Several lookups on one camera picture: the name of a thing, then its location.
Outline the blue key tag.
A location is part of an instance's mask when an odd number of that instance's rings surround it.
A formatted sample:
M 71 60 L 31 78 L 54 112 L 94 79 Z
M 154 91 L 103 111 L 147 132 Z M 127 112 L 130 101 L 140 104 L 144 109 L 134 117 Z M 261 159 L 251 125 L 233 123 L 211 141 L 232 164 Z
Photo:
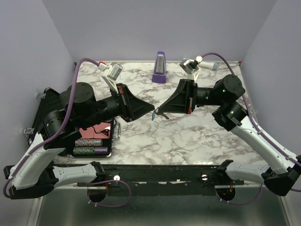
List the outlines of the blue key tag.
M 156 117 L 156 110 L 153 111 L 152 116 L 151 116 L 151 120 L 154 121 Z

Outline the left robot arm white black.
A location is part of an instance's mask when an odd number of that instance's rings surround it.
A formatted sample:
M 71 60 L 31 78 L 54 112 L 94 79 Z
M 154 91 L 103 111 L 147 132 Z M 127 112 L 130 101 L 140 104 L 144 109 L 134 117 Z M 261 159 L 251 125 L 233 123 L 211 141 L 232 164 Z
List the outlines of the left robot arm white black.
M 73 149 L 81 138 L 81 129 L 121 117 L 135 121 L 154 109 L 135 97 L 128 87 L 119 83 L 111 96 L 96 100 L 91 85 L 79 82 L 60 94 L 62 107 L 50 112 L 39 124 L 34 140 L 21 160 L 4 169 L 5 197 L 32 199 L 42 197 L 54 188 L 74 183 L 101 185 L 105 173 L 101 164 L 91 162 L 83 166 L 59 167 L 55 157 Z

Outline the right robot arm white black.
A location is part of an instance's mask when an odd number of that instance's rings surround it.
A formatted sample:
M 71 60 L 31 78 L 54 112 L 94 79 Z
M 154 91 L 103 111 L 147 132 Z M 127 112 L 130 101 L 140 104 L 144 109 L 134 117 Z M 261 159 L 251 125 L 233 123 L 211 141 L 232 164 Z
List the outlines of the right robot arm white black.
M 233 74 L 218 80 L 213 88 L 198 87 L 193 80 L 181 79 L 155 114 L 190 114 L 196 107 L 217 106 L 212 116 L 219 126 L 244 140 L 266 162 L 250 165 L 225 160 L 218 167 L 217 181 L 223 185 L 232 180 L 255 182 L 276 195 L 286 196 L 301 175 L 301 158 L 264 133 L 248 110 L 237 102 L 244 93 L 241 80 Z

